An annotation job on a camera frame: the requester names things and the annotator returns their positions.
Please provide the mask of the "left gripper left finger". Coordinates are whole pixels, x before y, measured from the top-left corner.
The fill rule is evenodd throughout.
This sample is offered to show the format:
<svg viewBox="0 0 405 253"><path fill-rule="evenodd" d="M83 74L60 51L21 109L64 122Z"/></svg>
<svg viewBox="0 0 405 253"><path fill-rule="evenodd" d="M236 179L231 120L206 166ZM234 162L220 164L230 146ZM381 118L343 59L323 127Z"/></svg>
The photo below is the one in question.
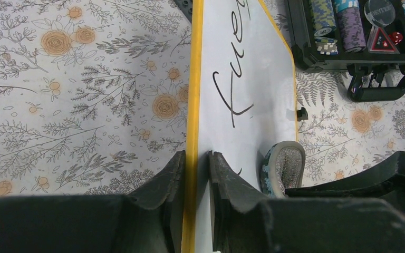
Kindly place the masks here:
<svg viewBox="0 0 405 253"><path fill-rule="evenodd" d="M0 252L180 252L185 152L130 194L0 198Z"/></svg>

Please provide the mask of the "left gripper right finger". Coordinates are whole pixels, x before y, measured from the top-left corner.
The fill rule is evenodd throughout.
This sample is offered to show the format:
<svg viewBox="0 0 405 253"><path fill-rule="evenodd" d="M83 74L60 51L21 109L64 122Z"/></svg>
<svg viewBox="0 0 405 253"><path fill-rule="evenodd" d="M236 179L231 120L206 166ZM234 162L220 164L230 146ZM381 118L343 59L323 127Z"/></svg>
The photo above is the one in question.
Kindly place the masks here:
<svg viewBox="0 0 405 253"><path fill-rule="evenodd" d="M405 252L405 214L380 198L270 198L208 155L213 250Z"/></svg>

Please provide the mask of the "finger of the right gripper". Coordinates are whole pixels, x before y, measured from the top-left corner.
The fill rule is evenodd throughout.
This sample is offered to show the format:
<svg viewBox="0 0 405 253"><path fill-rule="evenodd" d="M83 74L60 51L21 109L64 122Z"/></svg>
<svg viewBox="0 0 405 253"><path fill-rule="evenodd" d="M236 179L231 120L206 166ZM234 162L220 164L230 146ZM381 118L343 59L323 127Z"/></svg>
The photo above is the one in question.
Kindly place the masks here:
<svg viewBox="0 0 405 253"><path fill-rule="evenodd" d="M405 214L405 151L353 176L312 187L287 189L290 197L380 198Z"/></svg>

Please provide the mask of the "yellow framed whiteboard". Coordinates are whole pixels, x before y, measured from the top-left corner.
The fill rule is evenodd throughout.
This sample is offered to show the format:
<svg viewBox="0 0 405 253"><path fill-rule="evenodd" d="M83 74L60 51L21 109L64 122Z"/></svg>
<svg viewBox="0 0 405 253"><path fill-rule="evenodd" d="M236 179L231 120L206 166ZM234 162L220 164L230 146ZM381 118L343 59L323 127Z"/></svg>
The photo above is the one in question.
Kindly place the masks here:
<svg viewBox="0 0 405 253"><path fill-rule="evenodd" d="M188 201L193 228L183 252L212 252L208 153L259 189L262 159L297 140L295 65L263 1L194 1L187 123Z"/></svg>

